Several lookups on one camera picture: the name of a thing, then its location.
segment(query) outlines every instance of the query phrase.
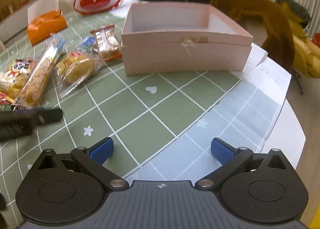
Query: clear plastic wrapper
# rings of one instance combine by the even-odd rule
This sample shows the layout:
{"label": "clear plastic wrapper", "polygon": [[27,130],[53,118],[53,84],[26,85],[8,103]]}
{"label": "clear plastic wrapper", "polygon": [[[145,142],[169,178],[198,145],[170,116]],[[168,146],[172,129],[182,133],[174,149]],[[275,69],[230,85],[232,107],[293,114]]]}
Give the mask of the clear plastic wrapper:
{"label": "clear plastic wrapper", "polygon": [[92,51],[92,47],[95,45],[95,42],[96,42],[95,37],[93,36],[85,37],[77,45],[77,50],[90,52]]}
{"label": "clear plastic wrapper", "polygon": [[69,94],[83,81],[97,73],[104,62],[93,53],[73,51],[55,67],[55,78],[61,97]]}
{"label": "clear plastic wrapper", "polygon": [[48,79],[62,54],[65,42],[66,40],[60,35],[52,35],[17,97],[18,104],[24,107],[40,104]]}
{"label": "clear plastic wrapper", "polygon": [[115,25],[111,24],[97,30],[92,30],[95,35],[97,53],[103,61],[122,57],[120,44],[115,37]]}

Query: figurine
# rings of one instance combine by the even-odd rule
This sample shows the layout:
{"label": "figurine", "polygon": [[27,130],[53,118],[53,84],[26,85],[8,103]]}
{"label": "figurine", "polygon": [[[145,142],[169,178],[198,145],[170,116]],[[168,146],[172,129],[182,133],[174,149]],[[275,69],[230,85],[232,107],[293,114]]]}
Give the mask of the figurine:
{"label": "figurine", "polygon": [[26,5],[28,3],[28,0],[20,0],[20,7]]}
{"label": "figurine", "polygon": [[14,13],[14,6],[12,2],[8,4],[7,8],[8,8],[9,14]]}

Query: open cardboard box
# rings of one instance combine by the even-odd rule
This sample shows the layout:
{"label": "open cardboard box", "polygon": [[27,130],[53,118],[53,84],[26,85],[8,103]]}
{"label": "open cardboard box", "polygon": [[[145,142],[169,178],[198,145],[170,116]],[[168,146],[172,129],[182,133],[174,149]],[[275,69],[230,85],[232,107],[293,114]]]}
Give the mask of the open cardboard box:
{"label": "open cardboard box", "polygon": [[132,4],[122,30],[127,75],[156,72],[241,71],[253,37],[208,4]]}

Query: snack package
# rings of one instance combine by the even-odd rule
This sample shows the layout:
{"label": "snack package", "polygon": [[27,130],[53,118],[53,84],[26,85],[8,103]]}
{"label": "snack package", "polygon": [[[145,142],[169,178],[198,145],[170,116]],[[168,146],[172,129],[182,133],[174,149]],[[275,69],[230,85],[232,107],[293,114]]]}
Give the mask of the snack package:
{"label": "snack package", "polygon": [[48,79],[65,43],[66,40],[60,35],[52,35],[17,97],[18,104],[24,107],[40,104]]}
{"label": "snack package", "polygon": [[93,36],[88,36],[83,38],[80,43],[77,45],[78,51],[91,51],[92,47],[96,42],[96,38]]}
{"label": "snack package", "polygon": [[122,57],[119,42],[115,37],[115,25],[108,25],[97,30],[92,30],[95,34],[97,53],[104,61],[118,59]]}
{"label": "snack package", "polygon": [[35,61],[28,59],[15,59],[5,73],[1,73],[0,92],[16,99],[28,76],[33,69]]}
{"label": "snack package", "polygon": [[61,97],[66,96],[79,84],[98,72],[103,61],[94,54],[73,51],[55,67],[55,77]]}

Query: red object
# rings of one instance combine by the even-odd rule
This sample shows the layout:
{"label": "red object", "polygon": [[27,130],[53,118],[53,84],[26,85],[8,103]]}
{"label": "red object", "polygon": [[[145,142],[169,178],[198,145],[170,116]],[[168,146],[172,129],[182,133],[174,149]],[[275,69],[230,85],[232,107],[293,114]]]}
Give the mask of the red object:
{"label": "red object", "polygon": [[10,105],[11,103],[7,101],[6,99],[7,94],[0,93],[0,105]]}
{"label": "red object", "polygon": [[320,48],[320,33],[316,33],[311,41]]}

